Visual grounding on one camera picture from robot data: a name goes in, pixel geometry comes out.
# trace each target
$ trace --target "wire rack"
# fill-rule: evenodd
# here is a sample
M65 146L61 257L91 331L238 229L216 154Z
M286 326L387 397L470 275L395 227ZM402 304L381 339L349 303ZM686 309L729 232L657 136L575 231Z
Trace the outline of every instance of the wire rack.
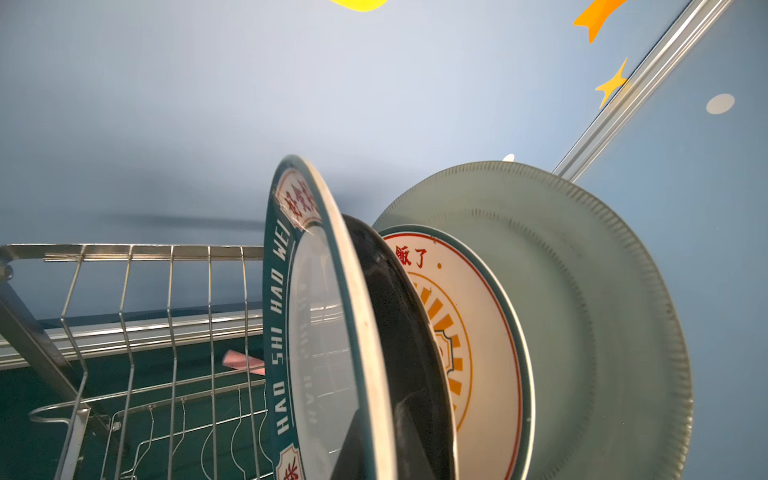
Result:
M249 362L239 369L222 365L230 349L242 349L248 359L260 348L261 312L249 308L246 270L262 258L262 247L0 247L0 369L29 364L65 399L29 413L33 422L67 426L54 478L97 478L96 472L114 480L273 475L262 439L263 377ZM12 289L11 262L21 259L75 264L60 329L43 329ZM124 310L131 267L147 261L167 264L165 316L132 321ZM242 267L242 311L214 312L211 266L221 261ZM124 264L117 322L71 325L68 311L87 262ZM179 262L207 265L207 315L174 314Z

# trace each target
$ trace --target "metal rack frame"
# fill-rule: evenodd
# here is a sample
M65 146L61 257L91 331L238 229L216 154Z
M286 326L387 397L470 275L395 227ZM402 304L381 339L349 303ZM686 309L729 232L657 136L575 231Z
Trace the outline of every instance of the metal rack frame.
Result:
M259 436L256 429L256 415L262 415L262 423L266 417L266 408L256 411L253 407L253 387L263 385L262 379L251 379L250 366L240 370L216 373L216 361L214 358L214 340L222 338L237 338L242 336L244 339L244 349L246 358L249 357L248 338L254 334L261 334L260 312L252 315L249 312L248 287L246 275L246 263L253 260L262 260L262 247L239 247L239 246L198 246L198 245L128 245L128 244L72 244L72 245L52 245L52 244L25 244L25 245L6 245L0 247L0 334L12 351L5 358L5 368L9 366L23 366L28 364L52 386L65 399L64 402L54 405L37 408L30 412L30 419L34 422L62 422L67 424L67 432L64 444L61 449L61 455L58 461L55 478L64 478L69 480L74 478L81 461L80 450L84 435L88 429L99 434L106 441L104 449L104 460L102 462L101 477L106 478L105 466L110 451L117 453L116 465L114 468L114 480L120 478L136 478L136 470L141 460L149 451L153 442L168 439L167 454L167 477L169 480L173 475L174 453L184 440L187 433L198 430L210 429L208 438L203 443L200 451L200 464L203 473L207 478L211 478L206 472L203 464L203 450L209 438L212 438L213 446L213 478L218 478L217 464L217 427L229 422L237 421L232 440L230 440L230 454L232 455L235 466L243 473L246 478L246 472L238 464L234 456L233 441L240 424L246 417L250 419L250 436L253 446L253 461L256 466L256 478L266 478L272 475L272 472L265 472L262 475L262 465L259 465L258 449L261 448ZM41 327L33 315L29 312L26 305L18 297L8 280L12 278L13 270L10 262L20 259L40 259L45 262L74 262L76 263L74 275L71 279L68 294L64 307L59 317L61 328L66 338L57 338L57 341L51 340L46 331ZM125 262L125 274L122 283L122 294L118 310L120 328L112 328L108 332L93 331L92 329L83 329L79 333L74 333L68 322L68 309L81 273L83 262L91 261L117 261ZM168 295L167 295L167 333L153 334L158 329L164 329L157 322L151 325L129 325L124 318L125 298L127 292L128 280L131 275L131 264L136 261L167 261L169 265L168 274ZM205 316L186 317L179 320L174 318L172 305L172 292L174 281L174 263L178 261L201 261L207 263L207 318ZM243 315L239 313L227 315L214 315L211 302L211 265L214 261L238 261L243 269ZM192 332L177 335L177 329L181 326L191 326ZM131 332L150 331L139 341L130 338ZM114 338L120 335L122 342ZM111 336L108 341L104 336ZM178 354L177 347L187 343L207 342L210 350L210 375L199 376L192 379L179 380L178 373ZM134 374L136 362L134 352L141 349L170 347L173 356L173 378L171 382L157 384L154 386L134 388ZM86 396L86 386L88 383L88 365L85 359L89 356L98 356L111 353L125 353L130 363L130 372L128 374L127 388L122 392L115 392L101 396ZM78 374L70 365L70 361L77 360L82 374L78 383ZM222 386L217 388L216 381L223 377L245 375L245 381L234 385ZM210 381L210 388L200 392L194 392L185 395L177 395L178 386L192 385ZM162 389L170 388L170 398L146 402L139 406L131 406L131 399L148 392L156 392ZM241 390L247 389L249 412L243 414ZM238 395L238 413L227 419L217 419L216 399L217 396L237 391ZM198 399L210 398L212 421L207 425L198 425L187 427L187 409L186 405ZM102 402L115 399L124 399L124 408L108 415ZM181 403L183 410L182 429L179 432L174 431L174 419L176 416L176 406ZM169 413L169 432L167 435L154 435L155 411L170 407ZM52 418L44 416L45 413L54 412L60 409L71 409L68 418ZM150 434L147 440L141 442L134 454L134 463L131 468L123 470L122 461L126 451L126 431L130 415L139 412L148 412L151 417ZM119 440L115 446L113 437L115 432L119 431ZM179 442L175 442L176 437L180 435Z

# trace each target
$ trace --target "yellow star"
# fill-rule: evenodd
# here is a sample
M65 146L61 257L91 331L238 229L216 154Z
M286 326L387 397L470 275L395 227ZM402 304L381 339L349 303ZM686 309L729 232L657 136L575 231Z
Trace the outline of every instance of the yellow star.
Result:
M603 106L605 105L605 102L608 101L608 98L611 97L611 95L614 93L614 91L617 88L627 83L627 79L621 76L621 72L624 71L624 66L627 64L627 60L629 60L629 57L624 59L624 63L621 64L621 68L619 68L619 71L616 72L616 75L614 75L614 77L611 80L595 88L595 90L599 90L605 93L605 96L603 97L603 103L600 104L600 108L603 108Z
M331 0L355 12L370 12L387 3L387 0Z
M598 32L603 28L603 24L611 13L621 7L627 0L594 0L584 13L576 18L574 25L577 27L587 27L589 31L589 42L592 43L598 36Z

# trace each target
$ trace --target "light green plate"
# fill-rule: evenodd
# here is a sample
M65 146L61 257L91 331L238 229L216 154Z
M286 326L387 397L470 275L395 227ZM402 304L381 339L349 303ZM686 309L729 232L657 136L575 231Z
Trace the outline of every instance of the light green plate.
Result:
M536 388L529 479L680 477L687 348L658 269L614 211L537 168L478 162L417 184L374 228L405 224L465 243L515 307Z

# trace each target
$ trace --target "white oval spot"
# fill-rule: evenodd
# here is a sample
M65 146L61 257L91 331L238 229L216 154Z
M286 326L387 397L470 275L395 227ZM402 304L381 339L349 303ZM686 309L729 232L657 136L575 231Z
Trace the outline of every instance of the white oval spot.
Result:
M736 98L733 98L733 95L719 94L707 102L707 111L712 115L724 114L733 107L734 103Z

